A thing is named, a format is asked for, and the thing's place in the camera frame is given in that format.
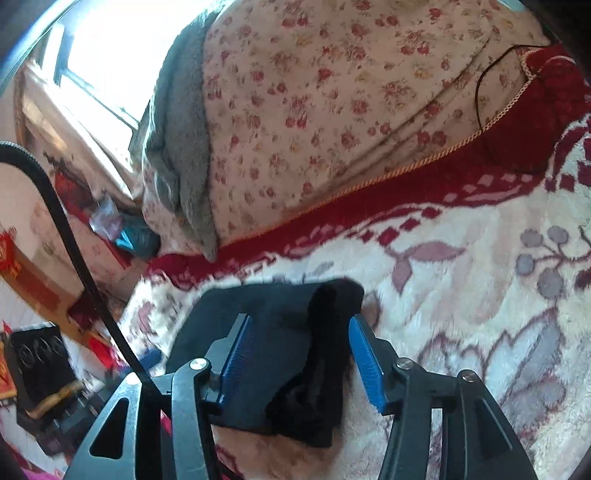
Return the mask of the black knit pants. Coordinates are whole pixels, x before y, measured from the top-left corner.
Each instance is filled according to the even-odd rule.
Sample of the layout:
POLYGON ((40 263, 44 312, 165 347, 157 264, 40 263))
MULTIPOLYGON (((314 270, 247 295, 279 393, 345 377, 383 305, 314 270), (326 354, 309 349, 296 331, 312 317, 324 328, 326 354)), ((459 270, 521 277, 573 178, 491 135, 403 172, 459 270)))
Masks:
POLYGON ((329 448, 342 421, 349 320, 360 313, 363 295, 363 287, 349 279, 211 289, 173 341, 165 370, 204 356, 238 315, 249 315, 252 346, 238 388, 213 423, 329 448))

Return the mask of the red white floral fleece blanket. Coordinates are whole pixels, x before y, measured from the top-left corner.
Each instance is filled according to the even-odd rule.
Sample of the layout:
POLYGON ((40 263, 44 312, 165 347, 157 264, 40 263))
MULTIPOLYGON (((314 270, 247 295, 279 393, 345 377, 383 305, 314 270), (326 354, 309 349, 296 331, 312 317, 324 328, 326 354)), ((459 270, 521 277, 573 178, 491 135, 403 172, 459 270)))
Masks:
POLYGON ((541 479, 590 467, 590 81, 560 44, 483 131, 230 242, 215 263, 154 260, 120 320, 169 354, 207 291, 363 287, 363 315, 403 356, 475 371, 541 479))

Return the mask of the teal plastic bag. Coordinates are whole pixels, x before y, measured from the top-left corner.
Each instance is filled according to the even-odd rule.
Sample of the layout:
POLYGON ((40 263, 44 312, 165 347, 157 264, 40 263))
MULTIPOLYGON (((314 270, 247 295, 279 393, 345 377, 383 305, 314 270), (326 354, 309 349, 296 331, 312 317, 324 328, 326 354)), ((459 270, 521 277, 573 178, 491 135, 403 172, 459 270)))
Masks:
POLYGON ((136 258, 149 260, 160 249, 160 237, 152 231, 145 221, 137 216, 121 214, 121 230, 114 244, 136 258))

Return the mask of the clear plastic bag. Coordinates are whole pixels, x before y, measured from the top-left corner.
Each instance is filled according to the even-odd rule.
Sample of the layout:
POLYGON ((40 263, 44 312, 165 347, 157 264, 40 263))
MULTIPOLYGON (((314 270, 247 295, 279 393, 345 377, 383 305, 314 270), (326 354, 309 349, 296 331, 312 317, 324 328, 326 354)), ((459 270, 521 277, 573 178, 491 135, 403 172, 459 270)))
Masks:
POLYGON ((114 242, 123 229, 123 217, 116 203, 104 195, 89 219, 90 229, 100 238, 114 242))

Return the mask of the grey fleece garment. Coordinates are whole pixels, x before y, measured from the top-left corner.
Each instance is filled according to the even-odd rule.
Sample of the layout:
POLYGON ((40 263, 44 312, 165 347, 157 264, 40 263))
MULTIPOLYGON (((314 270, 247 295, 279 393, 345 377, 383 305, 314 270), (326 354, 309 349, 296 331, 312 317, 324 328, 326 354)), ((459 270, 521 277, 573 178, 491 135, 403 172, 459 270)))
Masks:
POLYGON ((153 172, 160 205, 182 220, 185 234, 208 261, 218 235, 209 198, 209 138, 204 105, 204 42, 220 11, 204 11, 170 46, 136 136, 142 165, 153 172))

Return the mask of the pink floral quilt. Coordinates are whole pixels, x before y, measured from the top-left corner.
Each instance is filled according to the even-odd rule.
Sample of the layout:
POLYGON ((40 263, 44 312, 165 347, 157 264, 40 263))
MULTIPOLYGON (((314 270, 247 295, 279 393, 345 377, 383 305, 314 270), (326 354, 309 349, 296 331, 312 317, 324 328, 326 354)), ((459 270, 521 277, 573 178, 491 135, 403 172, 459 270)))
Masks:
MULTIPOLYGON (((230 1, 204 42, 209 198, 223 243, 465 140, 525 84, 548 44, 498 1, 230 1)), ((200 252, 142 165, 143 218, 200 252)))

